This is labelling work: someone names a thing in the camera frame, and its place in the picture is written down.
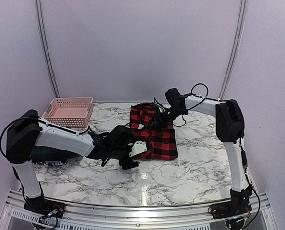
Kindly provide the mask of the red black plaid garment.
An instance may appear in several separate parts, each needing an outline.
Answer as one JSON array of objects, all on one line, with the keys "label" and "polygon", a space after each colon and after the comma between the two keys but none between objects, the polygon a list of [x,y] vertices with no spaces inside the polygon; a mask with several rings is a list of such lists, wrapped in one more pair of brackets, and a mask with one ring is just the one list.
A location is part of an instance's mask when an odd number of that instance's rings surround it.
[{"label": "red black plaid garment", "polygon": [[148,150],[134,159],[170,161],[178,157],[175,130],[171,123],[158,126],[160,110],[154,103],[139,103],[130,108],[130,129],[136,141],[146,142]]}]

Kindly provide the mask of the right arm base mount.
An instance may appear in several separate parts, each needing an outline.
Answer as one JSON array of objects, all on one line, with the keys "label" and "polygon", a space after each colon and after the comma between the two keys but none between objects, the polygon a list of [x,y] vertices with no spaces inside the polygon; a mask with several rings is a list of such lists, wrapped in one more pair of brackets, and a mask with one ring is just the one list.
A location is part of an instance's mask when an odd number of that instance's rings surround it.
[{"label": "right arm base mount", "polygon": [[252,207],[249,199],[252,192],[250,186],[241,192],[231,189],[231,200],[210,205],[208,213],[213,216],[213,219],[221,219],[251,212]]}]

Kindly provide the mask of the dark green plaid garment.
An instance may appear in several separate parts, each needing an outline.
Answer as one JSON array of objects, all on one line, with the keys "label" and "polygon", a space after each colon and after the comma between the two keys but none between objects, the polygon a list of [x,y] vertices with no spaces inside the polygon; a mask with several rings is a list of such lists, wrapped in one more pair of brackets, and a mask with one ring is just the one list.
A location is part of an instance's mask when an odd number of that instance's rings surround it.
[{"label": "dark green plaid garment", "polygon": [[30,154],[32,163],[41,161],[69,160],[77,157],[80,157],[80,155],[77,153],[43,146],[33,147],[32,152]]}]

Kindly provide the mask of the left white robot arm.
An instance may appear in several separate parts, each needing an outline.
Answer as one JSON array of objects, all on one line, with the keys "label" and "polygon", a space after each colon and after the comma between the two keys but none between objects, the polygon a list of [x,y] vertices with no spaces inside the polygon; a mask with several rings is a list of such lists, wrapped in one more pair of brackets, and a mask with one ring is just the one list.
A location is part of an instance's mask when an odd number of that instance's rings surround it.
[{"label": "left white robot arm", "polygon": [[31,206],[39,213],[46,213],[50,206],[42,197],[31,163],[30,154],[35,146],[101,159],[102,165],[110,159],[117,159],[125,170],[136,167],[137,163],[132,158],[147,149],[145,142],[136,141],[126,126],[117,125],[112,131],[101,134],[91,129],[76,131],[39,117],[36,110],[29,110],[10,122],[1,136],[6,137],[6,147],[0,144],[0,152],[14,167],[27,197],[31,199]]}]

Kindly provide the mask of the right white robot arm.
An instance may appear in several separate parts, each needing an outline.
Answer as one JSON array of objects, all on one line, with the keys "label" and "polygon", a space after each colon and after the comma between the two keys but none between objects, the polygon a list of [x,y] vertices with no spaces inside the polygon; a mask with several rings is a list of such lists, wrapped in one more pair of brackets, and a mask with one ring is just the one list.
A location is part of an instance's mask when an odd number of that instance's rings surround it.
[{"label": "right white robot arm", "polygon": [[182,95],[176,88],[168,90],[165,97],[170,108],[156,113],[152,125],[165,127],[180,115],[187,115],[189,111],[214,117],[217,138],[223,143],[228,155],[232,178],[230,193],[251,195],[252,185],[248,180],[247,158],[242,146],[245,120],[236,100],[211,99],[189,93]]}]

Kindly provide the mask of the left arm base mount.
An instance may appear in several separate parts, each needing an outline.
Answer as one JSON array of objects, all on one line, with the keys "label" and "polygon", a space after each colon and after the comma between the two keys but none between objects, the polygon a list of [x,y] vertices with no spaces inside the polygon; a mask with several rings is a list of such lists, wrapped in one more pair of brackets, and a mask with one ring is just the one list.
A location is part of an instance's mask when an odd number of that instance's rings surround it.
[{"label": "left arm base mount", "polygon": [[25,210],[41,214],[47,218],[52,216],[62,218],[64,215],[65,204],[58,201],[47,200],[44,198],[43,193],[41,193],[39,197],[28,198],[23,190],[22,197],[25,201]]}]

